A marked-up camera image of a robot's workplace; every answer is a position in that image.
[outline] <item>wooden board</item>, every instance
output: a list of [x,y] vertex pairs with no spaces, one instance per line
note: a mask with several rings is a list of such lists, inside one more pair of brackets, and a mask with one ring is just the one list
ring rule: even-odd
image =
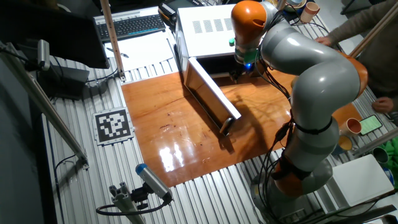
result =
[[[291,92],[294,76],[272,74]],[[242,114],[228,137],[218,134],[179,73],[122,86],[144,162],[169,187],[264,154],[290,119],[285,96],[263,79],[242,77],[237,85],[229,78],[216,82]],[[361,119],[352,104],[333,116],[339,124]]]

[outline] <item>person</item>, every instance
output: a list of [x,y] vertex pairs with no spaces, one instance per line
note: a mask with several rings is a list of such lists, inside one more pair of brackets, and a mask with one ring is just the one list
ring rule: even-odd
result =
[[[331,31],[317,42],[332,46],[338,42],[372,29],[398,0],[387,0],[363,10]],[[359,56],[368,70],[368,86],[377,97],[375,111],[398,111],[398,16],[378,33]]]

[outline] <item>keyboard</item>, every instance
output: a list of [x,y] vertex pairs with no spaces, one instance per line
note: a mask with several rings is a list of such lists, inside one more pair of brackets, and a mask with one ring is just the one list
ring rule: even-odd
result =
[[[159,15],[141,16],[113,22],[118,40],[139,37],[166,29]],[[99,24],[98,30],[102,42],[110,42],[106,24]]]

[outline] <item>person's hand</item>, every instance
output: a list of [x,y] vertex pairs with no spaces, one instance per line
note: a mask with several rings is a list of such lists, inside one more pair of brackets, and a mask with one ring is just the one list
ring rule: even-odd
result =
[[315,41],[329,47],[331,46],[331,41],[329,37],[318,37],[315,39]]
[[375,102],[372,103],[373,109],[379,113],[389,113],[392,111],[393,106],[394,102],[388,97],[378,98]]

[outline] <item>smartphone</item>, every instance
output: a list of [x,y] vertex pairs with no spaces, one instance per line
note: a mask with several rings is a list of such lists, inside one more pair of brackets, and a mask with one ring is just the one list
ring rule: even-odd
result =
[[362,126],[362,130],[361,130],[361,134],[365,135],[371,131],[376,130],[377,128],[381,128],[381,126],[383,126],[383,124],[380,122],[379,118],[377,118],[376,115],[372,115],[368,118],[363,119],[362,121],[360,121],[361,126]]

